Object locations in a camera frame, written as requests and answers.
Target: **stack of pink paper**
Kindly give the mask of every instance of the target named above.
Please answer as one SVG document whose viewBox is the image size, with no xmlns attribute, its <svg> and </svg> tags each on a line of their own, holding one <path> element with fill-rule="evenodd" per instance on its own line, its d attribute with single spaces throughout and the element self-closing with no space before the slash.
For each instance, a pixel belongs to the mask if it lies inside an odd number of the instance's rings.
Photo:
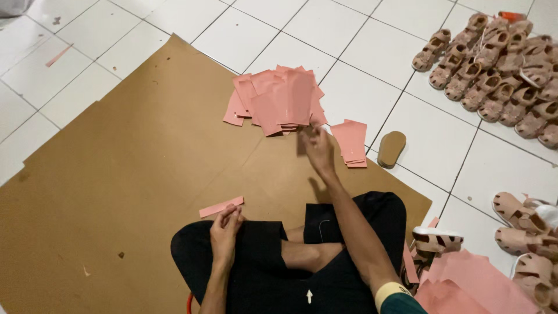
<svg viewBox="0 0 558 314">
<path fill-rule="evenodd" d="M 364 123 L 347 119 L 341 124 L 331 126 L 331 133 L 339 143 L 341 156 L 349 168 L 366 168 L 366 127 Z"/>
<path fill-rule="evenodd" d="M 233 83 L 225 122 L 241 126 L 244 118 L 251 117 L 265 136 L 328 123 L 319 100 L 324 93 L 312 70 L 278 65 L 275 70 L 239 75 Z"/>
<path fill-rule="evenodd" d="M 535 314 L 538 307 L 488 257 L 444 253 L 423 271 L 415 299 L 429 314 Z"/>
</svg>

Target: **hand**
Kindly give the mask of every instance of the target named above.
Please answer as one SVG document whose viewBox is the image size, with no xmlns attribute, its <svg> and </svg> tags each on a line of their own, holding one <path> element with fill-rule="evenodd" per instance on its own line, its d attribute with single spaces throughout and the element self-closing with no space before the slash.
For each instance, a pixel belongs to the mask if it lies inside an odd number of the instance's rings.
<svg viewBox="0 0 558 314">
<path fill-rule="evenodd" d="M 242 208 L 229 204 L 217 215 L 209 234 L 213 251 L 213 267 L 230 271 L 234 263 L 234 246 L 238 229 L 245 220 L 240 213 Z"/>
<path fill-rule="evenodd" d="M 321 127 L 314 128 L 315 136 L 308 136 L 305 132 L 299 132 L 300 140 L 306 147 L 306 155 L 314 170 L 326 181 L 335 177 L 335 165 L 333 162 L 333 145 L 329 142 L 328 133 Z"/>
</svg>

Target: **pink strip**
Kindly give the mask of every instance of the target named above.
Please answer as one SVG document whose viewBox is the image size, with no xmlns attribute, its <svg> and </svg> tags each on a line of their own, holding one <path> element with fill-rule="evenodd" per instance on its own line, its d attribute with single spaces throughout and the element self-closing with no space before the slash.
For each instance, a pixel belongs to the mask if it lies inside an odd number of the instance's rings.
<svg viewBox="0 0 558 314">
<path fill-rule="evenodd" d="M 409 279 L 409 283 L 419 283 L 419 277 L 417 276 L 415 263 L 413 262 L 411 252 L 409 252 L 407 241 L 403 243 L 403 261 L 405 262 L 405 268 L 407 269 L 407 278 Z"/>
<path fill-rule="evenodd" d="M 50 68 L 50 66 L 56 62 L 58 59 L 60 59 L 61 56 L 63 56 L 66 51 L 70 50 L 70 48 L 73 46 L 74 44 L 69 45 L 68 47 L 66 47 L 66 49 L 62 50 L 59 54 L 56 55 L 56 57 L 54 57 L 52 60 L 50 60 L 49 62 L 47 62 L 45 65 L 47 68 Z"/>
<path fill-rule="evenodd" d="M 228 204 L 233 204 L 233 205 L 236 206 L 236 205 L 240 205 L 242 203 L 244 203 L 244 197 L 239 196 L 239 197 L 231 199 L 230 201 L 219 203 L 217 205 L 209 206 L 209 207 L 206 207 L 206 208 L 200 210 L 200 217 L 201 218 L 206 218 L 207 216 L 211 216 L 215 213 L 218 213 L 218 212 L 224 210 L 227 207 Z"/>
</svg>

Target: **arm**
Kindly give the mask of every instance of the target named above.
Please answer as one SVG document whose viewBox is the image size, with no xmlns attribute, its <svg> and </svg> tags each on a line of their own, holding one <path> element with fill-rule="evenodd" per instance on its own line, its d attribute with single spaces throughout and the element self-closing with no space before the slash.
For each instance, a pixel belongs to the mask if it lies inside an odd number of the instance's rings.
<svg viewBox="0 0 558 314">
<path fill-rule="evenodd" d="M 230 269 L 234 263 L 236 235 L 244 217 L 240 206 L 230 204 L 217 215 L 211 226 L 211 250 L 213 264 L 208 287 L 201 302 L 199 314 L 225 314 L 227 304 L 227 285 Z"/>
<path fill-rule="evenodd" d="M 304 132 L 299 132 L 299 136 L 306 146 L 312 167 L 328 187 L 349 255 L 363 281 L 370 287 L 372 294 L 376 295 L 384 284 L 400 283 L 399 277 L 382 242 L 337 177 L 333 146 L 328 140 L 327 132 L 322 128 L 315 128 L 314 131 L 315 137 L 308 137 Z"/>
</svg>

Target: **white arrow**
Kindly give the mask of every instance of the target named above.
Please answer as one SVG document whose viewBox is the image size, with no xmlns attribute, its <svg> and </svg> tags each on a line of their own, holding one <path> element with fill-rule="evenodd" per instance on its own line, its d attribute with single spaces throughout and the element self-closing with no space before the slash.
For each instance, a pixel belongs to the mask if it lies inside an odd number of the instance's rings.
<svg viewBox="0 0 558 314">
<path fill-rule="evenodd" d="M 308 298 L 308 304 L 312 303 L 312 292 L 310 292 L 310 289 L 308 289 L 306 297 Z"/>
</svg>

